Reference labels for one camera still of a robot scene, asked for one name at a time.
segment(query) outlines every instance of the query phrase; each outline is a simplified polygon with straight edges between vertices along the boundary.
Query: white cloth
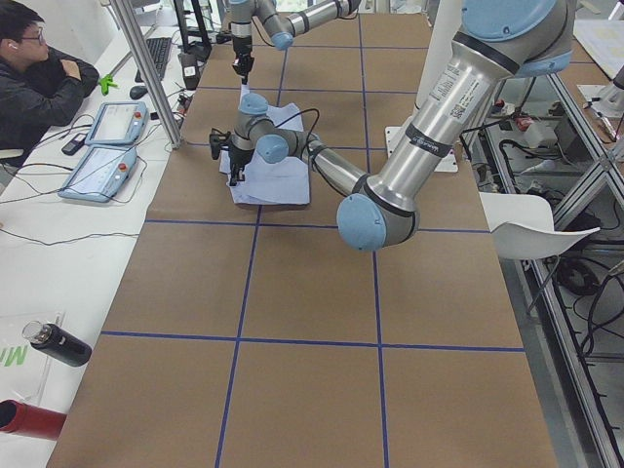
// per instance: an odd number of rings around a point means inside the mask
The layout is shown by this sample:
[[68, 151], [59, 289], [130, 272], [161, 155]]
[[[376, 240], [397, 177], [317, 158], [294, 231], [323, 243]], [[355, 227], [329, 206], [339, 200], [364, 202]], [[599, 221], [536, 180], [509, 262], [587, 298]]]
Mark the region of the white cloth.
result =
[[[249, 92], [241, 89], [241, 97]], [[284, 107], [269, 106], [268, 117], [279, 124], [297, 114], [299, 108], [293, 103]], [[301, 116], [297, 115], [284, 124], [282, 129], [303, 131]], [[230, 158], [227, 151], [221, 151], [219, 170], [230, 174]], [[245, 181], [229, 187], [234, 203], [251, 205], [307, 205], [310, 203], [310, 180], [307, 165], [294, 157], [288, 157], [276, 164], [268, 164], [256, 152], [245, 167]]]

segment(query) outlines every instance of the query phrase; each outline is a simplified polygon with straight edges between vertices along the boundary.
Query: computer mouse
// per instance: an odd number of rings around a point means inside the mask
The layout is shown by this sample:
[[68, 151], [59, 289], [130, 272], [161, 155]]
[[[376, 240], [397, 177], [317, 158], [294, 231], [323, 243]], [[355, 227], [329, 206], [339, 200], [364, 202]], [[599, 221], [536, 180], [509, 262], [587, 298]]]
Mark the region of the computer mouse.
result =
[[141, 99], [147, 94], [147, 88], [144, 86], [132, 86], [130, 88], [130, 97], [132, 99]]

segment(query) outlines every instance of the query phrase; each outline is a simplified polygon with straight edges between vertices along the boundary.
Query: hand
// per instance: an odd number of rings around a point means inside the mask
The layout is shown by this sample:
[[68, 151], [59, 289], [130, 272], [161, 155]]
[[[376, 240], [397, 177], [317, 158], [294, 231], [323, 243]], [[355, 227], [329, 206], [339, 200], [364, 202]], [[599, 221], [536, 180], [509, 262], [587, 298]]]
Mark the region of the hand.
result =
[[62, 65], [62, 69], [65, 70], [65, 74], [67, 76], [80, 80], [80, 69], [78, 68], [78, 63], [62, 58], [60, 60], [60, 64]]

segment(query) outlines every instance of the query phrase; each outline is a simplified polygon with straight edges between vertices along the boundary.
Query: robotic arm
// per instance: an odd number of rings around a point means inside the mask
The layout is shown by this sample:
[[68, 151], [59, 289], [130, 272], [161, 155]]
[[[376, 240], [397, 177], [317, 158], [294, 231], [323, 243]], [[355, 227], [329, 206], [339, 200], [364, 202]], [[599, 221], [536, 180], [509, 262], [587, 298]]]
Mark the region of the robotic arm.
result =
[[283, 19], [278, 16], [273, 0], [230, 0], [232, 21], [232, 45], [236, 53], [234, 71], [246, 85], [254, 58], [252, 50], [252, 18], [258, 17], [262, 27], [271, 37], [278, 51], [284, 51], [293, 44], [294, 36], [304, 34], [336, 18], [346, 18], [357, 12], [360, 0], [327, 0], [307, 10], [294, 13]]
[[376, 251], [404, 242], [418, 228], [416, 194], [495, 84], [567, 66], [574, 11], [575, 0], [464, 0], [452, 58], [377, 175], [355, 167], [317, 136], [276, 128], [266, 116], [266, 100], [255, 94], [239, 106], [230, 158], [238, 170], [255, 149], [267, 162], [302, 158], [346, 196], [337, 223], [347, 244]]

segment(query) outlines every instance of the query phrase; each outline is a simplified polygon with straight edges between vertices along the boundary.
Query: red cylinder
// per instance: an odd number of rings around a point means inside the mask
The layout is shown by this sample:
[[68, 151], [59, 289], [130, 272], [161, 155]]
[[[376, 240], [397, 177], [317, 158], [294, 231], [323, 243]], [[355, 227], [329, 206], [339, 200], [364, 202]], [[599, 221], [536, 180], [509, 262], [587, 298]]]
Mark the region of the red cylinder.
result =
[[15, 400], [0, 403], [0, 431], [55, 441], [66, 414], [33, 407]]

